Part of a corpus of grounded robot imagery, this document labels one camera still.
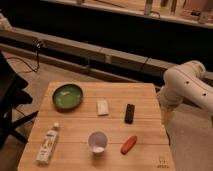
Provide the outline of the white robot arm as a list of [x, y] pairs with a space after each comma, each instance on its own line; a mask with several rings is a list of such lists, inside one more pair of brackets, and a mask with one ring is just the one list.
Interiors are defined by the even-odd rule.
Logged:
[[213, 117], [213, 87], [203, 81], [205, 66], [196, 60], [167, 69], [158, 99], [164, 108], [175, 108], [186, 98]]

